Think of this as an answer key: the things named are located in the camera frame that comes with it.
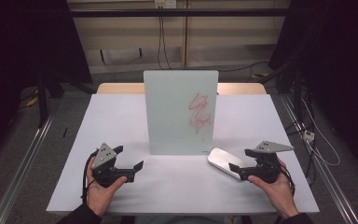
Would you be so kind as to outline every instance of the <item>whiteboard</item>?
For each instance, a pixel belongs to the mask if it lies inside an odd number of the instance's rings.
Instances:
[[[145,71],[150,154],[208,155],[217,71]]]

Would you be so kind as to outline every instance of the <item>table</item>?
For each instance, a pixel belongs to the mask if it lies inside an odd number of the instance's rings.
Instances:
[[[267,94],[259,83],[218,83],[219,94]],[[103,83],[97,94],[145,94],[144,83]]]
[[[226,86],[225,93],[230,93],[230,85],[223,86]],[[243,150],[253,148],[263,140],[290,145],[269,95],[217,97],[213,133],[215,147],[255,165]],[[207,162],[207,156],[150,155],[145,96],[142,94],[92,96],[48,212],[68,213],[81,204],[79,196],[84,163],[102,142],[111,147],[124,146],[124,151],[117,157],[118,168],[131,168],[137,162],[145,161],[144,169],[137,173],[135,182],[126,184],[115,194],[109,214],[199,216],[275,213],[261,189],[213,167]],[[286,162],[296,184],[298,210],[319,212],[295,153],[281,152],[278,156]]]

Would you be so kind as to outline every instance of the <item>sleeve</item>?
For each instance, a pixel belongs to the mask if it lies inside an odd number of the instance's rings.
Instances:
[[[305,214],[305,213],[300,213],[296,216],[293,217],[289,217],[287,219],[285,219],[284,221],[282,221],[282,224],[312,224],[312,220],[310,219],[310,217]]]
[[[81,204],[75,211],[63,217],[57,224],[89,223],[100,224],[102,219],[98,217],[86,204]]]

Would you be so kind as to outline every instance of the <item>hand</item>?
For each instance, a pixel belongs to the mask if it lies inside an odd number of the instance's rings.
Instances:
[[[281,166],[286,167],[283,161],[280,160],[280,163]],[[264,190],[269,202],[277,210],[280,217],[287,219],[298,214],[289,180],[284,174],[280,173],[277,181],[272,184],[268,184],[254,175],[249,175],[248,180]]]
[[[122,176],[108,188],[102,187],[96,181],[93,181],[91,165],[94,160],[95,157],[91,158],[87,168],[87,182],[89,185],[87,205],[97,216],[102,217],[112,202],[113,195],[127,181],[127,177]]]

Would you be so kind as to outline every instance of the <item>black curtain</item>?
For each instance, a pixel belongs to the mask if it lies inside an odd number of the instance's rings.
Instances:
[[[291,7],[314,7],[305,2],[294,0]],[[338,135],[358,159],[358,0],[324,0],[318,4],[328,6],[328,10],[316,12],[323,21],[313,33],[316,38],[311,38],[301,54],[304,78]],[[290,58],[309,23],[301,15],[285,20],[269,64],[272,68]]]
[[[13,119],[25,87],[36,86],[47,71],[50,82],[62,74],[91,83],[90,71],[72,18],[47,17],[36,10],[68,11],[65,0],[0,0],[0,141]]]

